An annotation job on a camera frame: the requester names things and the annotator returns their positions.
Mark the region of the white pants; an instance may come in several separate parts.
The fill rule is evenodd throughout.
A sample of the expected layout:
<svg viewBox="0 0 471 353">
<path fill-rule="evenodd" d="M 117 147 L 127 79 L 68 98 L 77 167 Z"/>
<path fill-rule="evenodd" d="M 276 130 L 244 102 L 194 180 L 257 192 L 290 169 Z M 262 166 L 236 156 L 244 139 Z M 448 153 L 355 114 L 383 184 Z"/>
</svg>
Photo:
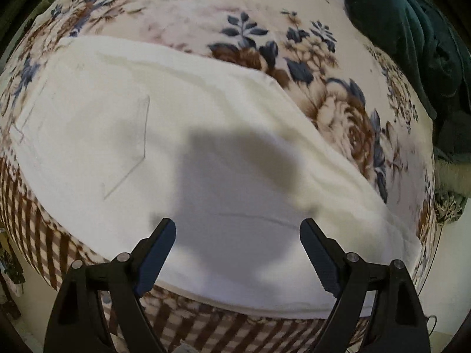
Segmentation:
<svg viewBox="0 0 471 353">
<path fill-rule="evenodd" d="M 278 84 L 260 72 L 106 36 L 59 41 L 10 138 L 22 174 L 70 234 L 111 259 L 162 218 L 164 289 L 235 312 L 325 316 L 301 244 L 313 218 L 345 251 L 414 267 L 420 243 Z"/>
</svg>

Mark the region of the olive knitted fringed cloth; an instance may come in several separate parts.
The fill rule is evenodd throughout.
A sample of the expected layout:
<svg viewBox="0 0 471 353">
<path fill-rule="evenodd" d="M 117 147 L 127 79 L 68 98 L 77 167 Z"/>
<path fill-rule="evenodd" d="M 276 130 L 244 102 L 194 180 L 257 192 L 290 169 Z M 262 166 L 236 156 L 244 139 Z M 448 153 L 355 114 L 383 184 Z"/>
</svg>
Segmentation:
<svg viewBox="0 0 471 353">
<path fill-rule="evenodd" d="M 447 155 L 434 147 L 434 177 L 437 223 L 457 222 L 470 199 L 470 154 Z"/>
</svg>

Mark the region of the dark green velvet cloth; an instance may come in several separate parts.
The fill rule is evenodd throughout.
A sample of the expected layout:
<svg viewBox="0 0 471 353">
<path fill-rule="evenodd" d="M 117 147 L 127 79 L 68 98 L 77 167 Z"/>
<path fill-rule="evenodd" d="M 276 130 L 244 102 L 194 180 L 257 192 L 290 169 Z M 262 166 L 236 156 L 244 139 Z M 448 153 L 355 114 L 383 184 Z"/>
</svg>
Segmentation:
<svg viewBox="0 0 471 353">
<path fill-rule="evenodd" d="M 344 0 L 348 17 L 403 71 L 434 122 L 437 156 L 470 162 L 470 52 L 430 0 Z"/>
</svg>

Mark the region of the floral fleece blanket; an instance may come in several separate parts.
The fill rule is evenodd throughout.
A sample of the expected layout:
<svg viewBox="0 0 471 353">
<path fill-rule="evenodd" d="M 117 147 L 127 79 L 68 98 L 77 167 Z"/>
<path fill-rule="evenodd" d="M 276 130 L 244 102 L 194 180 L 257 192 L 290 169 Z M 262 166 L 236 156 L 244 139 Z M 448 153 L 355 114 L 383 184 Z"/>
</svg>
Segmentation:
<svg viewBox="0 0 471 353">
<path fill-rule="evenodd" d="M 421 289 L 436 249 L 432 122 L 400 68 L 351 23 L 343 0 L 56 0 L 21 35 L 1 73 L 1 221 L 25 260 L 59 289 L 75 259 L 101 263 L 40 204 L 10 138 L 29 86 L 60 40 L 106 36 L 165 46 L 260 72 L 370 183 L 420 243 Z M 305 352 L 328 312 L 235 312 L 155 284 L 142 305 L 168 349 Z"/>
</svg>

